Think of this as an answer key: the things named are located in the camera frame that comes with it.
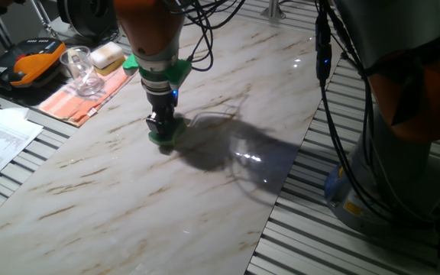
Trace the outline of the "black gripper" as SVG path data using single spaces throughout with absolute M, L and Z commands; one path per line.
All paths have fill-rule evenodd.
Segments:
M 155 134 L 162 134 L 164 126 L 172 128 L 174 126 L 174 111 L 178 104 L 179 92 L 175 89 L 164 91 L 146 90 L 147 100 L 152 105 L 152 113 L 147 116 L 146 123 L 150 131 Z M 165 121 L 158 115 L 165 113 Z

